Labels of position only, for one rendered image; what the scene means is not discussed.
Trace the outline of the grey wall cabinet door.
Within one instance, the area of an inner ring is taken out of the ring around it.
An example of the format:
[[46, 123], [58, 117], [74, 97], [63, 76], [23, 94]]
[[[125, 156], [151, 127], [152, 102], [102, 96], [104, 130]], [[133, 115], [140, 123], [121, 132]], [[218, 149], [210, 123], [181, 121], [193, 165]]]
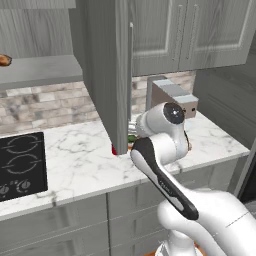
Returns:
[[[186, 59], [193, 6], [198, 19], [191, 58]], [[188, 0], [180, 71], [244, 64], [256, 31], [256, 0]]]
[[[176, 72], [179, 65], [188, 0], [130, 0], [133, 23], [133, 75]], [[172, 60], [178, 5], [183, 5], [178, 54]]]

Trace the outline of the open grey cabinet door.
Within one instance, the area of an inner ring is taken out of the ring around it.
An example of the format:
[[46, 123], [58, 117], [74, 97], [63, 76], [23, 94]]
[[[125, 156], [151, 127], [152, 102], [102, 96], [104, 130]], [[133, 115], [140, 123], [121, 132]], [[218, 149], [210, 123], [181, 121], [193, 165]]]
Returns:
[[73, 53], [116, 152], [128, 150], [127, 0], [75, 0], [69, 11]]

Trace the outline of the grey and brown box appliance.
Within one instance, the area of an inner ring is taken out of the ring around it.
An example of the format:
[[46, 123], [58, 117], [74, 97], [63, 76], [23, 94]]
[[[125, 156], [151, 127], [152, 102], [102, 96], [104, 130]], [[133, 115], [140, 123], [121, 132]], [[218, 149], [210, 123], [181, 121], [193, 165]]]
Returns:
[[182, 108], [186, 119], [196, 116], [198, 107], [197, 97], [185, 91], [180, 85], [174, 84], [163, 75], [150, 76], [147, 79], [145, 110], [148, 111], [163, 102], [178, 104]]

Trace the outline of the grey range hood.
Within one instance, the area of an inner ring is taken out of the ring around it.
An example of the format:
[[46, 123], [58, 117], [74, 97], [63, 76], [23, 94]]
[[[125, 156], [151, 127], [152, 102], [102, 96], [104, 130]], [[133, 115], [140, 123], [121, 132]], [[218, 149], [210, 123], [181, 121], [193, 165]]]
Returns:
[[13, 59], [0, 67], [0, 90], [80, 82], [82, 69], [73, 55]]

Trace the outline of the grey tall cabinet unit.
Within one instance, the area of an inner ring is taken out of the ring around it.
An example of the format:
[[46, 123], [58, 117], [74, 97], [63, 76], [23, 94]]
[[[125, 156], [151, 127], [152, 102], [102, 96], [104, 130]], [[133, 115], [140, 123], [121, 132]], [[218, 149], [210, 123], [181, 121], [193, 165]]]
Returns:
[[235, 172], [231, 183], [240, 199], [256, 155], [256, 32], [245, 64], [197, 71], [193, 94], [202, 114], [252, 151], [246, 170]]

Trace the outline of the grey wide drawer front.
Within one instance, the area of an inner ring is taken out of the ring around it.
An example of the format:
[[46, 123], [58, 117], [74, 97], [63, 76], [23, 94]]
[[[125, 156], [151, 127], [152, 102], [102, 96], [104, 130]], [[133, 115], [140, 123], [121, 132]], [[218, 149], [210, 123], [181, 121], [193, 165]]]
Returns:
[[108, 256], [108, 224], [79, 228], [23, 244], [0, 247], [0, 256]]
[[0, 221], [0, 252], [16, 243], [107, 220], [106, 196], [98, 195], [50, 209]]

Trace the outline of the black appliance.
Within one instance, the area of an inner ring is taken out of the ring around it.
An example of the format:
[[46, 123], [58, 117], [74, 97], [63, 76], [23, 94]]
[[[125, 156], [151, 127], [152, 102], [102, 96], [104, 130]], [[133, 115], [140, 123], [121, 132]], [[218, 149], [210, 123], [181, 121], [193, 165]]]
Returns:
[[249, 167], [249, 171], [246, 176], [245, 183], [242, 186], [242, 193], [240, 196], [240, 201], [242, 203], [248, 203], [254, 200], [256, 200], [256, 155], [254, 156]]

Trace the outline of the grey cabinet above hood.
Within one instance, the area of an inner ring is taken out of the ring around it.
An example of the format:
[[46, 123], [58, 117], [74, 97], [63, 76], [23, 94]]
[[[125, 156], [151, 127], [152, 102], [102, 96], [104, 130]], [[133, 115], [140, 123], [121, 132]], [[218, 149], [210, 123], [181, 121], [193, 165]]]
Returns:
[[0, 0], [0, 9], [72, 9], [75, 0]]

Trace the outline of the black hob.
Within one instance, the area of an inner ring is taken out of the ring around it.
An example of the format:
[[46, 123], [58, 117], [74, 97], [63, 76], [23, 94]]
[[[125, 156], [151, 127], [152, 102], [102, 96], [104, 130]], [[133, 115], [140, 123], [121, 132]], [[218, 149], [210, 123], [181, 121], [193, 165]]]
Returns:
[[44, 133], [0, 138], [0, 202], [47, 190]]

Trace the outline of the grey narrow drawer front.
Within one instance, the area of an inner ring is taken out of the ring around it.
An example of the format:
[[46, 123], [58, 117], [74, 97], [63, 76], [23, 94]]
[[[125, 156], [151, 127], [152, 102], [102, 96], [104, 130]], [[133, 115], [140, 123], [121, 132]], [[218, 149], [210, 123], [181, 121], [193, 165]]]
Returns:
[[168, 232], [160, 230], [111, 248], [111, 256], [144, 256], [155, 251], [167, 238]]
[[128, 243], [161, 229], [156, 206], [113, 218], [110, 220], [111, 246]]
[[[170, 174], [183, 186], [197, 189], [208, 186], [212, 166], [197, 168], [188, 172], [170, 171]], [[108, 194], [109, 217], [116, 218], [132, 212], [157, 206], [165, 197], [149, 180]]]

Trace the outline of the brown round food item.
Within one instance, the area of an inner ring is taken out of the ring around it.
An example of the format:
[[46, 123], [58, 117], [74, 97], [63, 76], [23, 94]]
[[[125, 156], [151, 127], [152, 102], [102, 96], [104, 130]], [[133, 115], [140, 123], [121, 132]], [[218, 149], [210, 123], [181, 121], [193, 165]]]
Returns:
[[12, 63], [12, 58], [8, 55], [0, 54], [0, 66], [9, 66]]

